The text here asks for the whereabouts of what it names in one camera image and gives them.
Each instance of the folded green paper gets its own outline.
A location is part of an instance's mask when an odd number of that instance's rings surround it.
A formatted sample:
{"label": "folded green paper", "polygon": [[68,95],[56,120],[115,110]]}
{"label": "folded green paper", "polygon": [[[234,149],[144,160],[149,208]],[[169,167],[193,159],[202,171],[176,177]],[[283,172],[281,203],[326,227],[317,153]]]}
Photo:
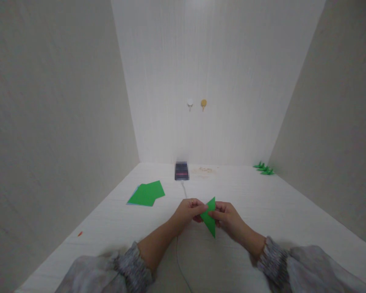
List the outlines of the folded green paper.
{"label": "folded green paper", "polygon": [[216,237],[216,221],[210,217],[207,213],[213,210],[216,210],[216,198],[213,197],[211,201],[207,203],[207,211],[203,214],[200,214],[200,217],[202,218],[203,222],[206,224],[206,227],[209,229],[210,233],[213,235],[213,237]]}

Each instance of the right hand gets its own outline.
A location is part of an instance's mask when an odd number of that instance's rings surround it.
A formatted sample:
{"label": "right hand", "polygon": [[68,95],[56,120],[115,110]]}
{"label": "right hand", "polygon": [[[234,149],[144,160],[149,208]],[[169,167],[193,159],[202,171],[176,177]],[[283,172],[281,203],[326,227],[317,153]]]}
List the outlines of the right hand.
{"label": "right hand", "polygon": [[244,223],[239,213],[231,203],[216,201],[216,210],[208,212],[209,216],[216,220],[216,226],[221,227],[237,243],[244,245],[245,237],[251,228]]}

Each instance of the green origami crane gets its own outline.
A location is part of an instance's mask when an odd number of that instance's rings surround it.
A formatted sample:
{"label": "green origami crane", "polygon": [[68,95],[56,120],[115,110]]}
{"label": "green origami crane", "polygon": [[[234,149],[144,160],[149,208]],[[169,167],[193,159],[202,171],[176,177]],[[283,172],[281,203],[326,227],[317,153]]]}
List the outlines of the green origami crane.
{"label": "green origami crane", "polygon": [[258,171],[261,171],[261,174],[264,175],[273,175],[274,174],[274,169],[271,169],[268,166],[265,166],[264,163],[262,163],[261,161],[259,162],[258,165],[253,166],[254,168],[257,168]]}

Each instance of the sleeve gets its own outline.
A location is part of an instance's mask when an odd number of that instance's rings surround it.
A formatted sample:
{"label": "sleeve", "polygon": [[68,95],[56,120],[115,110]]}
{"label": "sleeve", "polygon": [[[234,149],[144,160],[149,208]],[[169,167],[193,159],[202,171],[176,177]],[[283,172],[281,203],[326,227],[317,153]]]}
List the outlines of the sleeve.
{"label": "sleeve", "polygon": [[257,264],[276,292],[366,292],[366,284],[320,247],[282,249],[270,237]]}
{"label": "sleeve", "polygon": [[267,237],[264,252],[257,263],[259,270],[280,290],[289,287],[287,263],[289,255],[287,250],[282,249],[271,237]]}
{"label": "sleeve", "polygon": [[136,242],[123,256],[118,256],[114,264],[114,269],[125,277],[128,292],[145,292],[154,281],[150,270],[141,258]]}
{"label": "sleeve", "polygon": [[123,255],[81,256],[76,259],[56,293],[140,293],[154,282],[137,243]]}

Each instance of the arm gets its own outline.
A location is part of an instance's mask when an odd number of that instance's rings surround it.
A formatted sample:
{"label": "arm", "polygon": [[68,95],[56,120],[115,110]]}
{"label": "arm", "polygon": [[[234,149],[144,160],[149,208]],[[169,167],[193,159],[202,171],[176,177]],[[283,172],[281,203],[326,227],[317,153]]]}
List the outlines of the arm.
{"label": "arm", "polygon": [[193,219],[201,222],[198,216],[206,212],[207,206],[198,199],[184,199],[173,216],[144,240],[138,243],[138,249],[146,266],[154,273],[173,238],[178,236],[184,227]]}
{"label": "arm", "polygon": [[216,201],[216,210],[209,212],[217,227],[223,227],[228,235],[244,247],[256,260],[263,253],[266,238],[252,230],[240,217],[231,203]]}
{"label": "arm", "polygon": [[207,206],[197,199],[184,199],[173,216],[124,254],[109,257],[82,256],[76,259],[56,293],[64,292],[145,292],[172,239]]}
{"label": "arm", "polygon": [[366,284],[353,276],[318,246],[282,249],[271,237],[252,230],[231,203],[216,202],[209,212],[225,231],[257,261],[270,280],[273,291],[282,292],[366,292]]}
{"label": "arm", "polygon": [[217,227],[221,227],[222,224],[228,235],[258,261],[258,268],[278,288],[288,283],[288,252],[281,249],[270,237],[266,238],[252,230],[231,203],[217,201],[216,210],[209,212],[209,216],[216,220]]}

